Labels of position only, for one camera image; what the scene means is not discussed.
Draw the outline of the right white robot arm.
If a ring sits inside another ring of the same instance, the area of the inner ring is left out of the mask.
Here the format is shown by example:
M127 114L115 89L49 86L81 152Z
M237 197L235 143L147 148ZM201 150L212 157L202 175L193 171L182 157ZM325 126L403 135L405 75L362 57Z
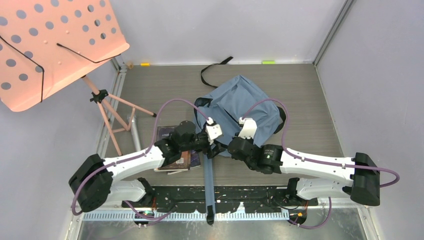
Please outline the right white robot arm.
M350 198L365 206L379 206L380 171L366 153L354 157L328 157L296 152L280 145L255 145L251 139L234 137L228 145L231 157L263 174L300 174L291 178L285 198L291 205L321 197Z

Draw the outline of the light blue backpack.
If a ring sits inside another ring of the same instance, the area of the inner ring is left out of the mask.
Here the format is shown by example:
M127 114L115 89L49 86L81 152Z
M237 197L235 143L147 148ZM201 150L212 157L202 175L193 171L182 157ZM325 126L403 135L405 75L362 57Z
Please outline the light blue backpack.
M255 120L257 130L253 135L256 145L263 145L272 135L283 129L286 114L281 107L272 101L266 100L268 96L251 80L237 75L220 86L214 86L213 91L195 100L194 124L199 132L211 117L220 125L223 135L212 144L206 157L212 159L217 155L230 156L227 148L241 127L239 119L248 114ZM261 100L265 102L254 107Z

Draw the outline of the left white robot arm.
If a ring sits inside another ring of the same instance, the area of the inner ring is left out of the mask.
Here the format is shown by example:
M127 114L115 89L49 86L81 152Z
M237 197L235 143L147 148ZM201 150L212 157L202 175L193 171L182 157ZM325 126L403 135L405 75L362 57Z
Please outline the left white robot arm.
M168 166L185 152L207 153L222 135L221 126L211 118L200 132L196 132L193 122L182 121L168 136L141 151L109 158L101 158L97 153L90 155L68 181L74 193L73 214L79 215L76 207L87 213L105 203L122 201L148 207L154 199L148 182L144 179L127 181L128 177Z

